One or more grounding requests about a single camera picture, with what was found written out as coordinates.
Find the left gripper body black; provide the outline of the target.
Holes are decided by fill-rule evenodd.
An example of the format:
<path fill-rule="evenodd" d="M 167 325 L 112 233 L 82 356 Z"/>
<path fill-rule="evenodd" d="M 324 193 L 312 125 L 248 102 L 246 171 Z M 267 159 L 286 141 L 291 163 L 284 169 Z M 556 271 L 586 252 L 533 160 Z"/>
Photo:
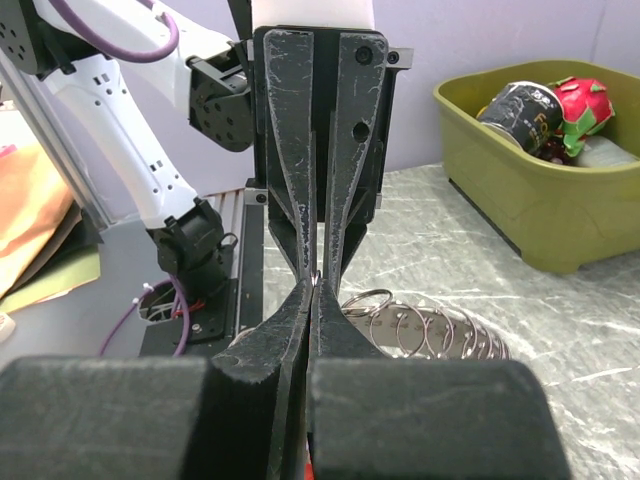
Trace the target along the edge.
<path fill-rule="evenodd" d="M 296 233 L 293 225 L 292 206 L 273 137 L 269 103 L 267 100 L 263 38 L 266 32 L 274 28 L 309 31 L 314 37 L 311 129 L 313 134 L 313 153 L 315 164 L 314 190 L 316 200 L 316 220 L 313 223 L 315 227 L 319 223 L 325 224 L 324 207 L 326 194 L 326 155 L 323 153 L 325 143 L 321 140 L 321 135 L 325 129 L 319 124 L 319 40 L 321 34 L 324 32 L 379 31 L 293 25 L 270 25 L 258 28 L 253 34 L 252 43 L 249 47 L 251 51 L 251 60 L 249 65 L 251 68 L 251 80 L 254 88 L 253 106 L 256 181 L 258 185 L 266 191 L 266 196 L 268 198 L 268 221 L 270 229 L 278 232 Z M 359 183 L 360 186 L 363 186 L 365 181 L 369 181 L 371 186 L 370 192 L 374 195 L 375 205 L 370 222 L 374 217 L 374 213 L 379 205 L 381 196 L 382 175 L 387 153 L 396 77 L 399 72 L 411 68 L 413 63 L 413 54 L 414 52 L 410 48 L 393 47 L 388 42 L 386 71 L 375 130 L 371 138 L 366 165 L 362 171 L 366 178 L 361 180 Z"/>

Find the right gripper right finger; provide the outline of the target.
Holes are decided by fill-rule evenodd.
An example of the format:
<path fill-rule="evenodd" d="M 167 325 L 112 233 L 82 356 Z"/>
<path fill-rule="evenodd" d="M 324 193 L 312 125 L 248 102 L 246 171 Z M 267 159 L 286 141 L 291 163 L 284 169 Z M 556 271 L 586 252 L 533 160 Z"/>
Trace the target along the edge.
<path fill-rule="evenodd" d="M 314 289 L 308 420 L 318 479 L 568 479 L 545 392 L 515 360 L 392 360 Z"/>

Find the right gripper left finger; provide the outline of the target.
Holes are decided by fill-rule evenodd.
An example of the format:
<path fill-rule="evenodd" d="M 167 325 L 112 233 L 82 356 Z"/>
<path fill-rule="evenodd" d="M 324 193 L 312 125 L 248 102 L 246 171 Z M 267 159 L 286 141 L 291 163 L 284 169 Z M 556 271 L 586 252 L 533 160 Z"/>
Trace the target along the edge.
<path fill-rule="evenodd" d="M 26 357 L 1 375 L 5 479 L 299 479 L 313 287 L 213 358 Z"/>

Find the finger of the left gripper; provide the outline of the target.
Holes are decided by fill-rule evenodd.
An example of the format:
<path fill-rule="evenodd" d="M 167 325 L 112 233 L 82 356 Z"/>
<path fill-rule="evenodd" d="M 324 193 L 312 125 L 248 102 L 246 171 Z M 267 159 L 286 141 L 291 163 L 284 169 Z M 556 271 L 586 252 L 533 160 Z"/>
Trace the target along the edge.
<path fill-rule="evenodd" d="M 299 279 L 312 277 L 316 267 L 313 47 L 309 31 L 274 28 L 263 38 L 271 127 L 292 206 Z"/>
<path fill-rule="evenodd" d="M 359 183 L 375 130 L 388 41 L 379 32 L 324 32 L 319 40 L 319 124 L 325 131 L 326 194 L 323 275 L 334 294 L 375 205 Z"/>

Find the metal disc with key rings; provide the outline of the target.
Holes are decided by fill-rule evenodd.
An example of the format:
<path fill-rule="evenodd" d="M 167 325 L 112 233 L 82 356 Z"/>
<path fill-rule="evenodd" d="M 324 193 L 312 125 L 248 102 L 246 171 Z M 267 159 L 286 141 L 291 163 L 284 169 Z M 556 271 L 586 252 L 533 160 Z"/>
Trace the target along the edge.
<path fill-rule="evenodd" d="M 502 360 L 506 342 L 473 312 L 435 300 L 414 306 L 388 289 L 340 303 L 328 282 L 295 287 L 266 322 L 240 335 L 226 353 L 241 365 L 271 368 L 305 357 L 341 359 Z"/>

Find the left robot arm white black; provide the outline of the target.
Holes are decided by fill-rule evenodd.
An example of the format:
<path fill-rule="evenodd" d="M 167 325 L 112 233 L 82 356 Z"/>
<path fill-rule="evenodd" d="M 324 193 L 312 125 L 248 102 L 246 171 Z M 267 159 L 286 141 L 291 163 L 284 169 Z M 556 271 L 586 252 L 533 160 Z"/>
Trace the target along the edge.
<path fill-rule="evenodd" d="M 253 150 L 295 277 L 338 290 L 377 205 L 395 78 L 413 52 L 390 44 L 368 1 L 229 8 L 236 39 L 161 1 L 5 1 L 1 48 L 84 124 L 187 294 L 223 281 L 222 221 L 167 156 L 123 66 L 223 149 Z"/>

